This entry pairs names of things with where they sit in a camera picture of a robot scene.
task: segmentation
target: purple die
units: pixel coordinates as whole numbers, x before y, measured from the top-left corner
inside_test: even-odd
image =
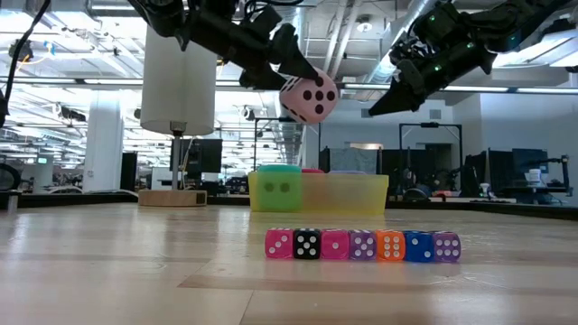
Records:
[[[350,230],[350,259],[369,261],[376,258],[376,234],[369,230]]]
[[[435,262],[457,262],[461,255],[461,242],[457,234],[449,231],[432,233]]]

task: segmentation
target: translucent yellow container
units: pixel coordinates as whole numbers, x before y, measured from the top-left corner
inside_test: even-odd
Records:
[[[383,214],[389,178],[386,175],[300,174],[301,186],[278,183],[292,177],[284,172],[251,172],[249,195],[255,212],[318,212]]]

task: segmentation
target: black die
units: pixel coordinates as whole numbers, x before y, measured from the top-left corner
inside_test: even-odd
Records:
[[[319,259],[322,250],[322,232],[314,228],[298,228],[293,232],[293,257]]]

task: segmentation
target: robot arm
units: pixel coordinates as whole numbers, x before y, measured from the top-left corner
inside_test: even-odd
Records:
[[[511,51],[570,0],[508,0],[488,11],[458,13],[438,3],[415,19],[391,48],[400,73],[371,116],[416,111],[428,96],[481,67],[491,73],[497,53]]]
[[[128,0],[146,22],[162,37],[175,37],[184,51],[189,41],[218,54],[225,62],[243,68],[240,84],[246,88],[279,90],[285,78],[271,69],[305,79],[317,79],[318,73],[299,51],[295,28],[284,23],[270,33],[281,16],[268,5],[260,8],[253,21],[231,22],[238,0],[189,0],[185,12],[182,0]]]

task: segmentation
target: die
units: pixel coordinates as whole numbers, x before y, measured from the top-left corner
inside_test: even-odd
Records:
[[[322,258],[346,260],[350,257],[350,234],[343,229],[322,230]]]
[[[322,70],[315,68],[316,80],[292,77],[285,82],[279,100],[285,112],[295,121],[320,123],[337,105],[339,92],[335,82]]]
[[[267,230],[265,255],[269,258],[293,258],[293,230],[290,228]]]
[[[300,228],[293,232],[293,257],[298,259],[319,259],[322,236],[319,229]]]
[[[431,233],[404,231],[406,238],[406,261],[429,263],[434,261],[434,242]]]
[[[369,230],[350,230],[350,259],[369,261],[376,258],[376,235]]]
[[[406,238],[404,233],[395,230],[377,230],[377,260],[402,261],[406,257]]]
[[[432,233],[435,262],[454,263],[460,259],[461,241],[457,234],[449,231]]]
[[[303,206],[302,174],[299,172],[258,172],[257,206],[262,211],[295,212]]]

